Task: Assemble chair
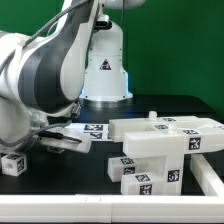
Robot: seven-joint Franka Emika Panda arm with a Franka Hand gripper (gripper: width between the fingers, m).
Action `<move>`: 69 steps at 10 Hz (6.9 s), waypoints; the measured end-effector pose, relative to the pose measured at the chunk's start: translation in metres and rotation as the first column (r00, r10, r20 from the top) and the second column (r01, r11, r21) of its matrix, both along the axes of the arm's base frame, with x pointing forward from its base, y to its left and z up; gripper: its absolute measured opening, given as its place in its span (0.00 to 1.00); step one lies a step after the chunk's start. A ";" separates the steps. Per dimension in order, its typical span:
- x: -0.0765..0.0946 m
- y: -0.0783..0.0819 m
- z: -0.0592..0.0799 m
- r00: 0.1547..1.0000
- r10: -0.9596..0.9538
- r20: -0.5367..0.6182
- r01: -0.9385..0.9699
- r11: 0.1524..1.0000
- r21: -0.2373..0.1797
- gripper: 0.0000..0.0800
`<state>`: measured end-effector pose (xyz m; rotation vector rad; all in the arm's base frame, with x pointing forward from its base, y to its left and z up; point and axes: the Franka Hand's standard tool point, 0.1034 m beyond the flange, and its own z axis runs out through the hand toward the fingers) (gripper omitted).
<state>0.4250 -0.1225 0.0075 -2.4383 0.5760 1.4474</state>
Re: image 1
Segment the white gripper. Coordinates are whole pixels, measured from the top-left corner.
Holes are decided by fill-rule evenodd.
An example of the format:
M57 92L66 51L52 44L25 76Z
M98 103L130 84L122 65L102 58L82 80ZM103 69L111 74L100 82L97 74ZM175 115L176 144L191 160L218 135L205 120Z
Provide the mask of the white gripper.
M42 131L38 134L38 137L45 146L79 153L88 153L92 143L92 137L89 134L62 127Z

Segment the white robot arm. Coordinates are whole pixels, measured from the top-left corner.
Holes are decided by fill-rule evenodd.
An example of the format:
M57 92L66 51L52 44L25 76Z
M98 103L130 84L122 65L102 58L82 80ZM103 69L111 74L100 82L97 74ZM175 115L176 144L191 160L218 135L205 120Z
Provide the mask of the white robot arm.
M86 153L91 136L69 128L81 100L116 104L132 97L122 65L123 33L103 13L145 0L64 0L43 37L0 31L0 152L31 138Z

